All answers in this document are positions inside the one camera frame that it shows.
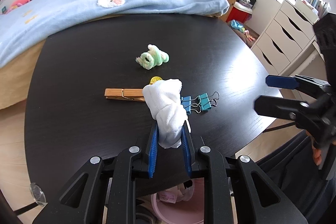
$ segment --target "wooden floor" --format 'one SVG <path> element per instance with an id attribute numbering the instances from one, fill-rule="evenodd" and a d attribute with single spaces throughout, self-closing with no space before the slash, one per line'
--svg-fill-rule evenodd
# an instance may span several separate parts
<path id="1" fill-rule="evenodd" d="M 283 93 L 293 99 L 292 93 Z M 0 110 L 0 189 L 13 210 L 24 207 L 34 200 L 29 191 L 29 176 L 24 146 L 24 120 L 26 102 Z M 287 123 L 277 119 L 270 127 Z M 300 130 L 295 127 L 262 133 L 246 147 L 236 153 L 248 155 L 257 161 L 287 142 Z M 31 224 L 42 207 L 36 207 L 22 215 L 23 224 Z"/>
<path id="2" fill-rule="evenodd" d="M 0 189 L 13 210 L 34 200 L 29 191 L 29 176 L 24 145 L 26 101 L 0 110 Z M 32 223 L 42 207 L 36 207 L 19 219 Z"/>

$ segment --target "binder clip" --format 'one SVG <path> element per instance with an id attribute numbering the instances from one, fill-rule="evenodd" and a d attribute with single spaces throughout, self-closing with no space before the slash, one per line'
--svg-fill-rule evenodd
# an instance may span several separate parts
<path id="1" fill-rule="evenodd" d="M 218 94 L 218 98 L 213 98 L 209 100 L 210 97 L 214 96 L 215 94 Z M 215 91 L 212 95 L 208 96 L 207 93 L 203 93 L 198 96 L 200 98 L 199 106 L 201 107 L 201 111 L 207 111 L 211 109 L 211 106 L 217 106 L 217 100 L 219 99 L 219 93 Z"/>
<path id="2" fill-rule="evenodd" d="M 183 108 L 186 110 L 187 115 L 190 115 L 191 111 L 196 111 L 197 113 L 200 113 L 197 109 L 192 109 L 191 107 L 200 107 L 201 100 L 199 99 L 199 96 L 197 96 L 194 99 L 191 99 L 191 96 L 181 97 L 181 104 L 183 105 Z"/>

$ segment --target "gold coin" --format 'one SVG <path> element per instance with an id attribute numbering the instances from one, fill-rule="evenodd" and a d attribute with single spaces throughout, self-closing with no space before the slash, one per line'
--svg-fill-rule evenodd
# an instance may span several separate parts
<path id="1" fill-rule="evenodd" d="M 151 79 L 151 81 L 150 81 L 150 85 L 153 85 L 156 81 L 159 81 L 159 80 L 162 80 L 162 78 L 161 77 L 159 77 L 159 76 L 154 76 L 152 79 Z"/>

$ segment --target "white cloth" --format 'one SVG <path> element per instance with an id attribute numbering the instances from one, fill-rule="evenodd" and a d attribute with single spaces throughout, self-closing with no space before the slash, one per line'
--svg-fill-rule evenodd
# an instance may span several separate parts
<path id="1" fill-rule="evenodd" d="M 187 113 L 181 105 L 182 82 L 178 79 L 159 80 L 143 88 L 142 94 L 159 127 L 159 145 L 178 148 Z"/>

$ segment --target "wooden drawer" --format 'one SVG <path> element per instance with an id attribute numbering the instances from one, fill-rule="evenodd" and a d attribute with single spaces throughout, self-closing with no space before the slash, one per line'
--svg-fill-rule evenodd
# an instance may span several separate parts
<path id="1" fill-rule="evenodd" d="M 308 37 L 283 12 L 279 11 L 274 19 L 289 33 L 301 48 L 304 48 L 309 43 Z"/>
<path id="2" fill-rule="evenodd" d="M 266 33 L 278 45 L 290 62 L 302 51 L 293 37 L 275 20 L 268 26 Z"/>
<path id="3" fill-rule="evenodd" d="M 258 48 L 257 45 L 253 47 L 252 52 L 256 55 L 260 63 L 264 66 L 264 68 L 267 70 L 267 72 L 270 75 L 278 75 L 277 70 L 273 67 L 272 63 L 269 61 L 266 55 L 261 51 L 261 49 Z"/>
<path id="4" fill-rule="evenodd" d="M 280 47 L 266 33 L 259 38 L 257 46 L 267 56 L 278 73 L 289 65 L 290 62 Z"/>
<path id="5" fill-rule="evenodd" d="M 283 11 L 283 13 L 296 24 L 296 26 L 308 37 L 309 40 L 313 38 L 313 36 L 315 35 L 313 26 L 305 18 L 305 16 L 302 15 L 302 13 L 300 13 L 287 1 L 283 2 L 280 10 Z"/>

